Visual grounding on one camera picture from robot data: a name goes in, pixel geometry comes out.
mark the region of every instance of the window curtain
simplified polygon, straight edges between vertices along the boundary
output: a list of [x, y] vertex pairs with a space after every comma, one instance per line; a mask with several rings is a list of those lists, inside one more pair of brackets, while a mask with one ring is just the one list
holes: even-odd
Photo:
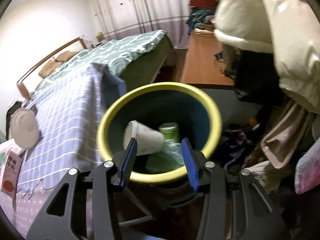
[[176, 48], [188, 44], [189, 0], [89, 0], [94, 25], [107, 41], [165, 30]]

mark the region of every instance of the yellow rim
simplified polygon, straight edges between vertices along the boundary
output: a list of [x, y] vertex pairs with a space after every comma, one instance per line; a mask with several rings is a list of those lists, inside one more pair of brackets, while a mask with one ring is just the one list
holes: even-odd
[[[108, 137], [110, 123], [116, 113], [131, 99], [140, 96], [142, 94], [155, 91], [155, 90], [176, 90], [180, 92], [187, 93], [197, 99], [206, 109], [209, 120], [210, 120], [210, 132], [208, 140], [204, 145], [202, 152], [206, 158], [210, 157], [216, 148], [220, 135], [221, 135], [221, 116], [219, 109], [215, 102], [203, 91], [190, 85], [175, 83], [175, 82], [163, 82], [154, 83], [139, 87], [135, 90], [130, 91], [109, 107], [109, 109], [104, 114], [97, 132], [97, 142], [100, 150], [100, 155], [104, 161], [111, 161], [113, 156], [109, 149], [109, 145], [105, 138]], [[130, 180], [138, 183], [144, 184], [164, 184], [171, 181], [175, 181], [183, 178], [187, 175], [186, 167], [183, 166], [174, 171], [162, 173], [162, 174], [141, 174], [137, 172], [132, 172]]]

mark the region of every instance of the hanging clothes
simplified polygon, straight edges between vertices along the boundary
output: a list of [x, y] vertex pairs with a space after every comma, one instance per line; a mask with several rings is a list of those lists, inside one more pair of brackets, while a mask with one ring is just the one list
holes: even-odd
[[288, 164], [299, 142], [310, 130], [313, 116], [313, 113], [307, 112], [292, 99], [285, 105], [277, 125], [260, 144], [264, 154], [276, 169]]
[[274, 53], [280, 88], [320, 114], [320, 23], [305, 0], [220, 0], [215, 28], [221, 43]]
[[240, 101], [281, 106], [284, 92], [279, 88], [279, 76], [273, 54], [239, 50], [223, 44], [225, 69], [222, 73], [235, 80], [235, 92]]
[[320, 184], [320, 138], [298, 161], [294, 184], [297, 194]]

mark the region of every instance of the green checkered duvet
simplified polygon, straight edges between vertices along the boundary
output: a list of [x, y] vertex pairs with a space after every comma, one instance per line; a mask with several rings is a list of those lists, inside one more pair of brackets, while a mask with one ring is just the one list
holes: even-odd
[[31, 98], [36, 98], [41, 91], [48, 88], [54, 81], [64, 77], [72, 70], [80, 70], [87, 63], [108, 64], [110, 73], [119, 76], [132, 61], [153, 50], [165, 35], [165, 31], [158, 30], [128, 36], [119, 41], [112, 40], [92, 50], [85, 49], [69, 61], [61, 64], [48, 77], [43, 79], [35, 91], [30, 94]]

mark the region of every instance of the pillow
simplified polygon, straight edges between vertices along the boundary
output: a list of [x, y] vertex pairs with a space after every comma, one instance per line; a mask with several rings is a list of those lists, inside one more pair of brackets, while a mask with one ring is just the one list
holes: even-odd
[[61, 53], [59, 56], [57, 56], [56, 60], [59, 62], [66, 62], [69, 59], [71, 59], [75, 54], [77, 54], [78, 52], [76, 51], [65, 51], [63, 53]]
[[48, 62], [42, 67], [42, 69], [40, 70], [40, 72], [38, 73], [38, 75], [42, 78], [46, 77], [46, 73], [48, 71], [48, 69], [50, 68], [51, 64], [54, 63], [54, 60], [49, 59]]
[[49, 76], [58, 66], [60, 66], [62, 62], [54, 62], [53, 60], [49, 60], [47, 64], [40, 70], [38, 75], [42, 78], [46, 78]]

